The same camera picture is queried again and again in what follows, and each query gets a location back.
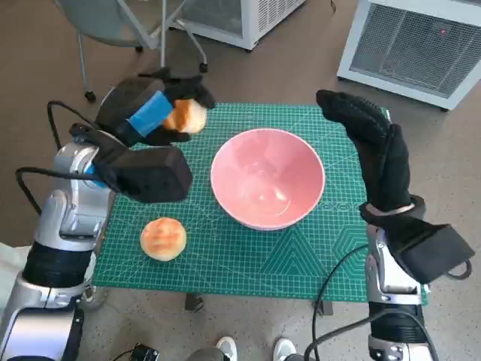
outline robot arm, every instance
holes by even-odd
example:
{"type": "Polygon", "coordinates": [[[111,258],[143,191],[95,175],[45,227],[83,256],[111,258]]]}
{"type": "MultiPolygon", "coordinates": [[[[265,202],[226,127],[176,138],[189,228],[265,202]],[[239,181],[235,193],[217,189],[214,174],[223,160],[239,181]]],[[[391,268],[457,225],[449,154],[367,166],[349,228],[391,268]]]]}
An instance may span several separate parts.
{"type": "Polygon", "coordinates": [[[419,328],[424,326],[422,291],[474,252],[450,225],[422,220],[425,203],[409,193],[409,153],[401,127],[391,124],[389,114],[346,93],[320,90],[316,98],[325,118],[345,127],[361,163],[368,198],[360,211],[368,224],[370,317],[404,312],[371,322],[369,354],[376,361],[434,360],[419,328]]]}
{"type": "MultiPolygon", "coordinates": [[[[401,310],[424,325],[422,291],[427,285],[474,255],[450,226],[422,221],[424,200],[412,197],[408,208],[386,213],[361,206],[368,224],[365,271],[369,315],[401,310]]],[[[416,322],[390,314],[371,323],[369,354],[376,361],[434,360],[426,335],[416,322]]]]}
{"type": "Polygon", "coordinates": [[[0,360],[76,359],[83,324],[77,305],[92,250],[109,213],[111,193],[139,202],[175,202],[189,191],[189,166],[170,144],[190,137],[161,125],[180,98],[196,99],[206,108],[215,105],[201,78],[172,79],[163,69],[114,87],[102,102],[96,128],[72,126],[74,141],[57,153],[54,169],[95,174],[98,181],[55,180],[26,266],[17,276],[2,317],[0,360]],[[163,147],[129,149],[138,142],[163,147]]]}

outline black cable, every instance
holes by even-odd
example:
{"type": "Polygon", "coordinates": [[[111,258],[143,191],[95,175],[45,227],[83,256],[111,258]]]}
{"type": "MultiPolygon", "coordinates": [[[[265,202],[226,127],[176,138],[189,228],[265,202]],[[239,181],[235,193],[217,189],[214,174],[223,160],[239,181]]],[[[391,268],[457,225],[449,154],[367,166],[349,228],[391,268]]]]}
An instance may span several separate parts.
{"type": "Polygon", "coordinates": [[[466,261],[464,264],[466,265],[466,271],[464,271],[460,275],[454,275],[449,272],[447,272],[444,275],[448,277],[450,280],[454,280],[454,281],[464,281],[468,279],[471,276],[471,273],[473,273],[473,265],[471,264],[470,260],[466,261]]]}
{"type": "MultiPolygon", "coordinates": [[[[322,297],[324,296],[325,291],[327,290],[327,286],[331,279],[333,278],[334,274],[336,271],[344,264],[344,262],[347,261],[353,254],[358,253],[360,250],[364,250],[365,248],[368,248],[367,244],[363,244],[362,246],[359,246],[357,248],[354,248],[351,250],[348,254],[346,254],[338,263],[337,265],[332,269],[331,273],[329,276],[325,279],[324,283],[321,286],[321,289],[319,291],[319,294],[317,295],[316,299],[316,304],[314,305],[314,313],[313,313],[313,324],[312,324],[312,333],[313,333],[313,342],[316,340],[316,318],[317,318],[317,310],[319,310],[319,306],[321,305],[322,297]]],[[[316,355],[316,361],[320,361],[319,359],[319,353],[317,351],[317,347],[314,348],[314,353],[316,355]]]]}
{"type": "Polygon", "coordinates": [[[317,346],[319,346],[321,343],[323,343],[323,342],[325,342],[325,341],[327,341],[327,340],[329,340],[333,337],[339,336],[342,333],[352,331],[353,329],[357,329],[358,327],[361,327],[361,326],[364,326],[368,323],[379,320],[380,318],[385,317],[389,314],[402,314],[404,316],[407,316],[407,317],[411,318],[411,320],[416,322],[416,324],[418,325],[418,327],[421,329],[422,333],[426,337],[426,340],[428,342],[429,350],[431,352],[431,356],[433,358],[433,361],[439,361],[439,356],[437,355],[437,351],[436,351],[436,348],[434,347],[434,343],[433,343],[433,341],[431,340],[431,337],[428,334],[428,330],[421,324],[421,322],[416,318],[416,316],[410,314],[409,312],[401,311],[401,310],[384,310],[384,311],[378,312],[377,314],[374,314],[372,316],[366,317],[363,320],[351,323],[350,325],[347,325],[347,326],[341,327],[339,329],[335,329],[334,331],[326,333],[325,335],[316,339],[309,346],[307,346],[307,349],[304,352],[304,361],[309,361],[310,353],[314,349],[316,349],[317,346]]]}
{"type": "Polygon", "coordinates": [[[99,179],[91,174],[76,174],[76,173],[61,173],[59,171],[51,171],[49,169],[44,168],[37,168],[37,167],[21,167],[15,171],[15,177],[17,178],[17,183],[20,189],[25,193],[25,197],[29,200],[32,207],[35,209],[38,215],[42,213],[40,206],[38,205],[35,197],[30,192],[29,188],[25,185],[23,181],[23,174],[24,173],[33,173],[33,174],[42,174],[47,175],[49,177],[57,177],[63,179],[78,179],[82,181],[99,181],[99,179]]]}
{"type": "Polygon", "coordinates": [[[60,150],[60,148],[62,148],[62,144],[60,143],[59,131],[57,130],[57,127],[55,125],[55,120],[53,119],[53,107],[55,105],[58,106],[58,107],[62,107],[64,109],[67,109],[68,111],[77,115],[81,120],[83,120],[85,123],[89,124],[91,127],[96,128],[96,129],[98,128],[97,125],[94,124],[94,122],[92,122],[87,117],[83,116],[79,111],[73,109],[69,105],[66,105],[66,103],[61,102],[60,100],[50,100],[47,103],[47,117],[48,117],[48,123],[50,124],[50,128],[52,129],[53,140],[55,141],[55,145],[57,147],[57,150],[60,150]]]}
{"type": "Polygon", "coordinates": [[[112,361],[117,361],[120,357],[122,357],[123,355],[126,355],[126,354],[129,353],[129,352],[132,352],[133,350],[135,350],[135,349],[134,349],[134,348],[131,348],[130,350],[127,350],[127,351],[122,352],[120,355],[117,355],[117,356],[115,357],[115,359],[113,359],[112,361]]]}

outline gray floor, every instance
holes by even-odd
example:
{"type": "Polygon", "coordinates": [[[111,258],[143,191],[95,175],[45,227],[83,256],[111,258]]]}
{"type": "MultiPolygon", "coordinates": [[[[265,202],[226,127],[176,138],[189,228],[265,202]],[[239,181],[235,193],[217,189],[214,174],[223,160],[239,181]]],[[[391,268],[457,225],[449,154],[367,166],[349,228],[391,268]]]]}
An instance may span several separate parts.
{"type": "MultiPolygon", "coordinates": [[[[214,41],[202,41],[210,57],[206,84],[221,102],[313,104],[319,88],[341,89],[368,97],[391,109],[404,127],[411,151],[411,190],[426,198],[428,218],[452,223],[479,250],[481,241],[481,86],[448,114],[410,99],[353,83],[337,83],[335,72],[349,31],[355,0],[337,0],[331,16],[328,1],[309,0],[247,54],[214,41]]],[[[175,71],[194,71],[195,51],[179,32],[169,34],[168,64],[175,71]]],[[[83,99],[74,31],[47,0],[0,2],[0,122],[2,122],[2,241],[32,240],[36,216],[15,184],[22,165],[50,167],[54,144],[45,104],[62,99],[93,116],[96,107],[83,99]]],[[[97,95],[138,69],[153,68],[146,52],[86,42],[89,74],[97,95]]],[[[64,141],[74,118],[57,115],[64,141]]],[[[50,180],[29,178],[39,199],[50,180]]],[[[464,283],[439,280],[433,285],[426,318],[443,360],[481,359],[481,261],[464,283]]],[[[221,335],[237,339],[240,360],[269,359],[274,339],[292,338],[299,350],[310,340],[309,302],[207,296],[202,314],[183,311],[176,293],[112,290],[107,304],[87,316],[81,359],[110,359],[141,341],[162,352],[162,360],[182,360],[221,335]]],[[[319,322],[319,334],[366,316],[365,305],[336,304],[335,316],[319,322]]],[[[368,359],[368,329],[336,338],[321,349],[323,360],[368,359]]]]}

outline person's foot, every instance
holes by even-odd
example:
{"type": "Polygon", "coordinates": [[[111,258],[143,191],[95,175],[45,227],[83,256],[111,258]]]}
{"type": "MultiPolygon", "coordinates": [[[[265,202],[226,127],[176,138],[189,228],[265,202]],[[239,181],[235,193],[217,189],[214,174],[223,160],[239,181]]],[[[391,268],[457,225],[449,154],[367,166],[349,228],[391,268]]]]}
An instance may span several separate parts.
{"type": "Polygon", "coordinates": [[[221,350],[231,361],[237,361],[237,347],[232,337],[222,337],[216,347],[221,350]]]}
{"type": "Polygon", "coordinates": [[[288,356],[295,354],[294,344],[287,338],[279,338],[274,347],[273,361],[284,361],[288,356]]]}

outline bread roll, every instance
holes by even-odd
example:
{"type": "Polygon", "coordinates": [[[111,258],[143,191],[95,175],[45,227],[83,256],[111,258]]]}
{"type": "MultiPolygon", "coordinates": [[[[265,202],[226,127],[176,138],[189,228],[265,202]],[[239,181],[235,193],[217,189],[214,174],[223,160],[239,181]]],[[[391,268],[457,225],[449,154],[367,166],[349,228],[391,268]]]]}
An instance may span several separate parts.
{"type": "Polygon", "coordinates": [[[166,129],[177,130],[182,133],[199,133],[207,122],[207,109],[194,99],[175,102],[173,111],[162,122],[166,129]]]}
{"type": "Polygon", "coordinates": [[[170,261],[186,247],[186,229],[178,220],[159,218],[148,223],[141,234],[142,250],[158,261],[170,261]]]}

